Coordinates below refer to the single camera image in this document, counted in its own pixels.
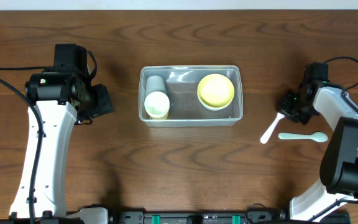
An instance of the wooden table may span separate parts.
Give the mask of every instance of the wooden table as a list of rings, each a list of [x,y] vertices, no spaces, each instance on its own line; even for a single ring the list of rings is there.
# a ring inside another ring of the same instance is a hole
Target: wooden table
[[[1,67],[52,65],[54,45],[72,42],[93,51],[94,83],[107,86],[116,110],[73,130],[69,210],[92,203],[150,211],[286,207],[318,179],[328,144],[279,141],[277,133],[332,131],[320,116],[306,126],[283,120],[268,144],[259,137],[307,63],[358,58],[358,11],[0,12]],[[148,128],[137,106],[148,65],[237,65],[244,117],[231,127]],[[30,75],[0,72],[20,90]],[[349,86],[358,66],[334,62],[329,78]],[[358,104],[358,87],[351,97]],[[27,135],[27,107],[0,85],[0,218],[19,186]],[[358,206],[345,208],[358,223]]]

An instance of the white spoon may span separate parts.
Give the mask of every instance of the white spoon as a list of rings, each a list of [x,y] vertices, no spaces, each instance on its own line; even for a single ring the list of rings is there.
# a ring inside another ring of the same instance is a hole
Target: white spoon
[[[273,123],[267,128],[264,135],[262,135],[262,137],[260,137],[260,142],[262,144],[265,144],[269,140],[269,138],[272,135],[274,129],[276,128],[278,122],[283,118],[285,118],[284,114],[277,113],[276,119],[274,119]]]
[[[316,132],[310,135],[307,134],[292,134],[292,133],[280,133],[279,139],[311,139],[316,142],[325,142],[328,140],[328,136],[321,132]]]

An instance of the white cup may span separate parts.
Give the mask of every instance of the white cup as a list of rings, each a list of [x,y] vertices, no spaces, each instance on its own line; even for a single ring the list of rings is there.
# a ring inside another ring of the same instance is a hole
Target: white cup
[[[150,93],[155,91],[160,91],[164,94],[167,94],[167,89],[165,88],[165,82],[162,79],[162,77],[158,75],[153,75],[147,78],[145,97],[147,97]]]
[[[151,119],[166,119],[169,112],[169,98],[160,91],[155,91],[146,96],[144,107]]]

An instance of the green strip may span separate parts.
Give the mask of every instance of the green strip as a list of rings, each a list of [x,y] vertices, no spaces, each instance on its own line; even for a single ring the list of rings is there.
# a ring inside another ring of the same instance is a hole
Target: green strip
[[[160,216],[159,215],[152,216],[152,224],[160,224]]]
[[[233,224],[240,224],[241,218],[239,215],[233,215]]]

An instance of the yellow bowl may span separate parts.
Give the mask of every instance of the yellow bowl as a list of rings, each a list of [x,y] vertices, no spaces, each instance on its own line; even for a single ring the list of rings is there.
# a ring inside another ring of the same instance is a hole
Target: yellow bowl
[[[197,88],[201,104],[209,110],[221,110],[227,107],[234,98],[233,83],[220,74],[205,76]]]

